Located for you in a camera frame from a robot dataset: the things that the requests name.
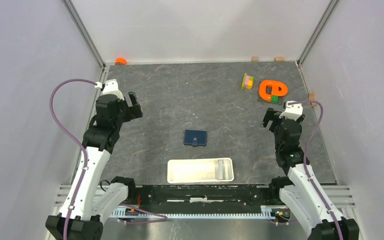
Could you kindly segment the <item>white plastic tray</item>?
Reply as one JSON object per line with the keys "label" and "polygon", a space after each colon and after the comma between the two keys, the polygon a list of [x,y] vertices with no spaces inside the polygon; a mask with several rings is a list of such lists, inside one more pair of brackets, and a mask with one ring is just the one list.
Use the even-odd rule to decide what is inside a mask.
{"label": "white plastic tray", "polygon": [[[224,160],[224,180],[217,180],[218,160]],[[235,179],[233,161],[229,157],[171,159],[167,162],[170,184],[224,183]]]}

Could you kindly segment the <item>navy blue card holder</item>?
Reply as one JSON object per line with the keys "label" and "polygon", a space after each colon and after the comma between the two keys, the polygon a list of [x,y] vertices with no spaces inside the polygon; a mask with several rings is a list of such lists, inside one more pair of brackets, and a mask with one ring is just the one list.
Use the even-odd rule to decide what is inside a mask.
{"label": "navy blue card holder", "polygon": [[205,147],[207,145],[208,132],[204,130],[186,129],[183,144],[192,147]]}

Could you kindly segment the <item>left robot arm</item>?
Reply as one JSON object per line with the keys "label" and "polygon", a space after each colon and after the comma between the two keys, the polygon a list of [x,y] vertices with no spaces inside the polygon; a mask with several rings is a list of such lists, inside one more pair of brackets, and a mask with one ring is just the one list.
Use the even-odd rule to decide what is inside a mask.
{"label": "left robot arm", "polygon": [[117,206],[136,200],[134,179],[119,176],[95,199],[101,174],[120,138],[123,123],[143,116],[135,92],[128,92],[128,96],[132,105],[117,94],[103,94],[96,100],[96,114],[83,135],[83,156],[71,189],[59,213],[49,215],[45,222],[56,240],[99,240],[105,222]]}

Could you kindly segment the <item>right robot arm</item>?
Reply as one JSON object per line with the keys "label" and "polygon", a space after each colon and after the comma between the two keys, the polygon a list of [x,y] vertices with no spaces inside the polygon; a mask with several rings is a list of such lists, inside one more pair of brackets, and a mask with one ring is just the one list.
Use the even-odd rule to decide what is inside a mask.
{"label": "right robot arm", "polygon": [[346,218],[329,199],[300,147],[304,118],[301,110],[266,110],[261,125],[274,134],[276,162],[285,173],[272,179],[269,199],[289,208],[309,240],[357,240],[358,223]]}

